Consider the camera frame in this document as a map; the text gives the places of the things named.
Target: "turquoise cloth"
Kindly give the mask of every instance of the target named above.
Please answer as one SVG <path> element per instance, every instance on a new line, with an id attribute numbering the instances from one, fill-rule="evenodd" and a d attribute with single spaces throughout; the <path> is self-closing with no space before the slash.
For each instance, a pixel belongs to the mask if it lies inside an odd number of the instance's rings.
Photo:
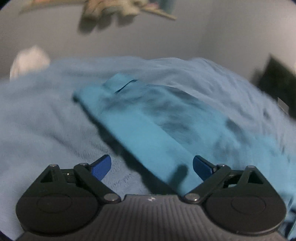
<path id="1" fill-rule="evenodd" d="M 75 98 L 136 159 L 180 195 L 202 180 L 195 155 L 233 169 L 255 165 L 280 194 L 294 194 L 295 160 L 275 140 L 243 130 L 204 102 L 175 88 L 117 74 Z"/>

